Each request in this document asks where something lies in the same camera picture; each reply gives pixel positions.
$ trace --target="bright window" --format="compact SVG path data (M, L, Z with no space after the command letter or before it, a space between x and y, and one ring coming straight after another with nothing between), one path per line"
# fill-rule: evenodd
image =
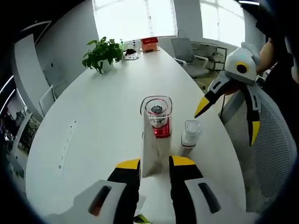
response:
M99 38L115 41L151 36L175 36L177 24L172 0L93 0Z
M237 47L245 41L243 10L235 0L199 0L203 38Z

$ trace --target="potted plant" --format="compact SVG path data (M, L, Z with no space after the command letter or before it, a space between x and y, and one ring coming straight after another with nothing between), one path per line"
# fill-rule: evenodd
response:
M95 44L93 50L83 56L82 64L90 69L95 68L99 73L109 72L113 67L113 59L119 62L122 58L122 50L114 39L106 41L104 36L99 42L97 40L90 41L87 45Z

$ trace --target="gray office chair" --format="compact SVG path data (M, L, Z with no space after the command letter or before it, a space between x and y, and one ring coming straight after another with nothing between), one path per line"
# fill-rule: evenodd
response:
M206 64L209 61L208 58L194 55L190 39L172 38L171 43L175 55L174 60L181 64L192 78L198 78L209 74L209 70L206 69ZM195 58L205 60L204 65L202 67L195 65Z
M56 101L55 92L53 86L51 85L50 88L45 92L42 98L39 100L39 106L41 107L43 117L46 116L46 113L52 107L52 105Z
M240 91L223 108L221 120L241 165L247 212L261 213L284 185L296 160L297 148L278 106L258 89L261 125L252 147L249 146L247 107Z

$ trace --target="green leaves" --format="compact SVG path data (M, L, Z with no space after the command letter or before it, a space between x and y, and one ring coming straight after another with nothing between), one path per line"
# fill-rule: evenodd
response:
M94 40L94 41L90 41L87 43L87 45L92 45L93 43L97 43L98 41Z
M123 54L119 44L115 43L114 39L109 41L106 41L106 39L104 36L99 42L96 40L88 42L87 45L95 43L95 48L84 54L84 60L82 61L85 67L95 68L101 74L104 60L108 60L109 64L113 62L113 59L115 62L119 62Z

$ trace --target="oval conference table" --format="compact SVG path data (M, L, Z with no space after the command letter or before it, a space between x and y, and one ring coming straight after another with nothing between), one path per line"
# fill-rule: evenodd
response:
M173 102L171 152L178 153L186 120L203 92L164 50L114 63L106 75L85 70L57 99L33 140L26 167L26 193L41 216L60 214L76 195L96 181L106 180L116 164L142 157L143 116L147 96L165 95ZM245 187L232 142L214 108L197 118L203 128L191 154L203 176L215 181L246 209ZM70 124L77 121L64 162L57 171L61 147ZM153 223L173 223L169 176L141 179L145 197L141 213Z

